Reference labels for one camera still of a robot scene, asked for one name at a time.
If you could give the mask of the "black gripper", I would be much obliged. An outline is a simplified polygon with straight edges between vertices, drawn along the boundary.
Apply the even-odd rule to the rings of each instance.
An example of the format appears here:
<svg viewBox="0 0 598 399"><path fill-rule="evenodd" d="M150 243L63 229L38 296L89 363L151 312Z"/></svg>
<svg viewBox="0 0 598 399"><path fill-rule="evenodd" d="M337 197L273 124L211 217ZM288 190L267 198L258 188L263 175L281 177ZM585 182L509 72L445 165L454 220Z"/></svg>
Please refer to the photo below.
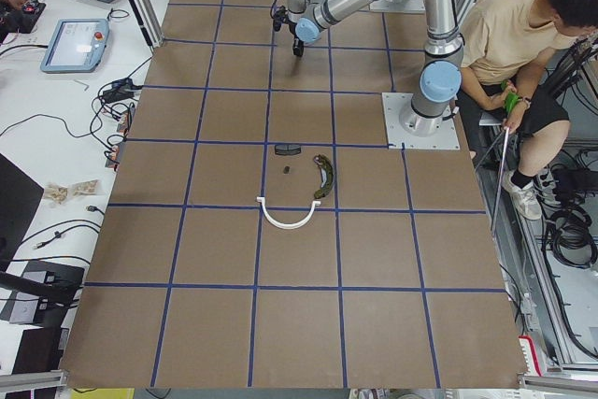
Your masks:
<svg viewBox="0 0 598 399"><path fill-rule="evenodd" d="M298 37L293 37L292 52L294 56L302 56L304 54L305 43Z"/></svg>

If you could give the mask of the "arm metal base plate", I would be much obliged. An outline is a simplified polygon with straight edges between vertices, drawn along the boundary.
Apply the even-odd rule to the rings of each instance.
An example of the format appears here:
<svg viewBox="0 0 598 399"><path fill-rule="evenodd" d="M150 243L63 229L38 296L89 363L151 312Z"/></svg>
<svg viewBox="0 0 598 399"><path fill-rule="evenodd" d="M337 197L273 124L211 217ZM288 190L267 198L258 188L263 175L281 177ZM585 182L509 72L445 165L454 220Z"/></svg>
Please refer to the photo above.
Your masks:
<svg viewBox="0 0 598 399"><path fill-rule="evenodd" d="M369 10L380 13L423 14L423 0L377 0L369 5Z"/></svg>
<svg viewBox="0 0 598 399"><path fill-rule="evenodd" d="M423 118L411 107L412 93L383 93L387 145L391 150L459 150L449 106L436 118Z"/></svg>

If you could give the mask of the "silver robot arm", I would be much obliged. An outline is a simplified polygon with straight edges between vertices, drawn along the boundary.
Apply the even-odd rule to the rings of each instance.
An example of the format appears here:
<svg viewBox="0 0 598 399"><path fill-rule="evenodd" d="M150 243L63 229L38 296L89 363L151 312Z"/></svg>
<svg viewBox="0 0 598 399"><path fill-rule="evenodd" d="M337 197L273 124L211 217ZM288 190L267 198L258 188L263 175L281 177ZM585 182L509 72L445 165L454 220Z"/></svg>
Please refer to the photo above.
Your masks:
<svg viewBox="0 0 598 399"><path fill-rule="evenodd" d="M435 133L462 83L463 38L455 0L286 0L272 12L273 28L278 31L288 25L292 51L300 57L306 44L316 42L323 31L364 7L377 12L424 13L425 63L419 88L402 107L399 120L412 135Z"/></svg>

